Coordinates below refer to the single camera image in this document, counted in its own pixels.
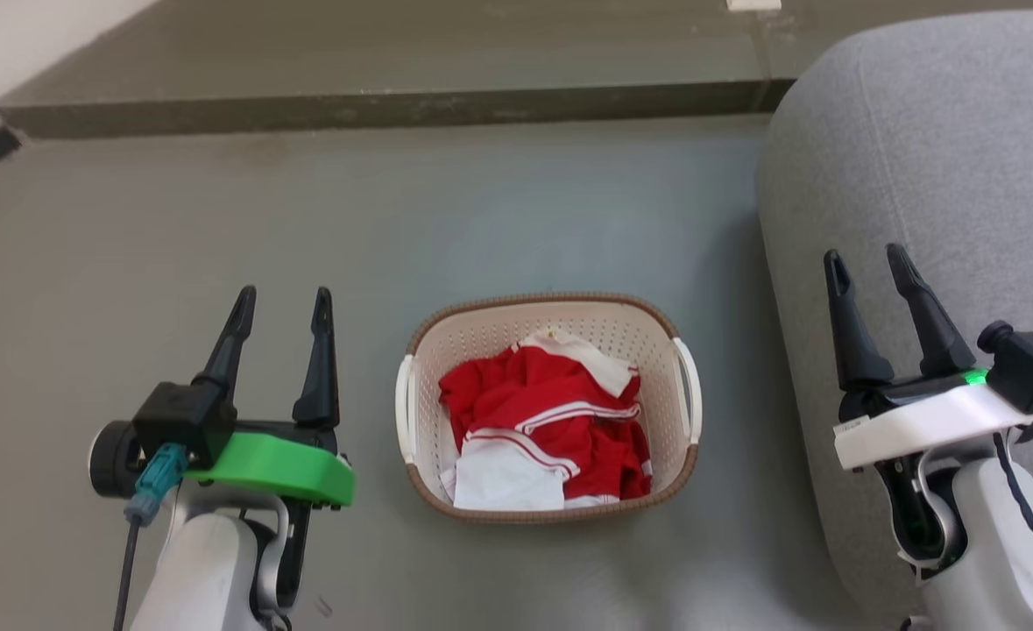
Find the robotic arm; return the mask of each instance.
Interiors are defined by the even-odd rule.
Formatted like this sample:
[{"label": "robotic arm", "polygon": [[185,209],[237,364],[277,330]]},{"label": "robotic arm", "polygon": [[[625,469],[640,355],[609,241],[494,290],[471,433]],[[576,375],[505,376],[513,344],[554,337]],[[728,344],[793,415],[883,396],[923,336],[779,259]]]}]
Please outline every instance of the robotic arm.
[{"label": "robotic arm", "polygon": [[[894,379],[836,251],[824,255],[847,470],[872,466],[891,503],[898,556],[936,628],[1033,628],[1033,478],[1008,444],[1033,439],[1033,333],[998,321],[979,336],[988,371],[903,247],[886,248],[924,350],[920,376]],[[911,626],[906,620],[902,628]]]},{"label": "robotic arm", "polygon": [[[338,454],[332,296],[317,290],[303,395],[284,420],[237,418],[240,351],[251,334],[255,287],[245,287],[202,372],[160,383],[132,420],[114,420],[92,444],[89,474],[104,498],[128,500],[131,523],[116,627],[123,627],[134,541],[159,503],[168,534],[135,631],[261,631],[286,618],[303,578],[312,511],[352,503],[355,475]],[[220,512],[228,508],[239,516]],[[273,513],[272,524],[246,517]]]}]

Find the gray sofa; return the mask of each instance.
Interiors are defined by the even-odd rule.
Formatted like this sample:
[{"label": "gray sofa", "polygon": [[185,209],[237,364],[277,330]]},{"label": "gray sofa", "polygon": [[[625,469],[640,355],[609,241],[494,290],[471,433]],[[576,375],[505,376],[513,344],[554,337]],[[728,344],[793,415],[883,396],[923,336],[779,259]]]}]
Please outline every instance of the gray sofa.
[{"label": "gray sofa", "polygon": [[[828,550],[869,614],[901,620],[920,606],[896,559],[885,493],[869,468],[841,471],[833,447],[840,391],[821,256],[840,249],[897,375],[917,373],[920,348],[894,291],[891,241],[973,349],[995,319],[1033,327],[1033,11],[916,21],[838,43],[777,111],[758,197]],[[1033,443],[1013,455],[1033,472]]]}]

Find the beige plastic basket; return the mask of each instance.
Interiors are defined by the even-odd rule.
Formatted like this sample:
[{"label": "beige plastic basket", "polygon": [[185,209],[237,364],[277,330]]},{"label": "beige plastic basket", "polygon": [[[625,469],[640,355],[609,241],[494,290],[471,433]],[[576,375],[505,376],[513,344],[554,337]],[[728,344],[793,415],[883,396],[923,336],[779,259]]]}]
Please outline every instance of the beige plastic basket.
[{"label": "beige plastic basket", "polygon": [[[561,511],[456,508],[439,480],[458,460],[447,411],[439,403],[439,379],[465,360],[496,355],[549,326],[584,337],[639,369],[639,422],[652,456],[652,495]],[[676,327],[651,304],[620,294],[520,295],[445,309],[415,333],[396,380],[396,428],[411,482],[437,510],[473,523],[559,523],[656,506],[672,498],[695,470],[701,422],[699,373]]]}]

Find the red cloth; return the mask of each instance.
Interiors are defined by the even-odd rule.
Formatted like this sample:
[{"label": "red cloth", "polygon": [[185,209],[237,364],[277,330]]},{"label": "red cloth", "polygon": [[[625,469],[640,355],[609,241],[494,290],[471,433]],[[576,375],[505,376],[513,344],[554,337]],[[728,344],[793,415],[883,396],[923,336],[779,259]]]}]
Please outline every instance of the red cloth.
[{"label": "red cloth", "polygon": [[[563,483],[567,500],[608,503],[649,494],[649,444],[636,421],[638,376],[615,398],[583,364],[521,347],[461,364],[439,385],[459,451],[465,440],[504,439],[530,454],[539,448],[565,460],[568,471],[576,471]],[[543,454],[532,456],[539,462]]]}]

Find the clothes pile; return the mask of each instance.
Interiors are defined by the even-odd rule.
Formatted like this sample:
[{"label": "clothes pile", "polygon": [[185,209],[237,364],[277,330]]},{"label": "clothes pile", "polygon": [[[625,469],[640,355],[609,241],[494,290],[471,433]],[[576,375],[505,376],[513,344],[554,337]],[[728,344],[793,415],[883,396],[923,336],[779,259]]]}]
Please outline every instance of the clothes pile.
[{"label": "clothes pile", "polygon": [[441,474],[453,506],[551,511],[649,494],[640,376],[628,361],[550,328],[439,385],[461,454]]}]

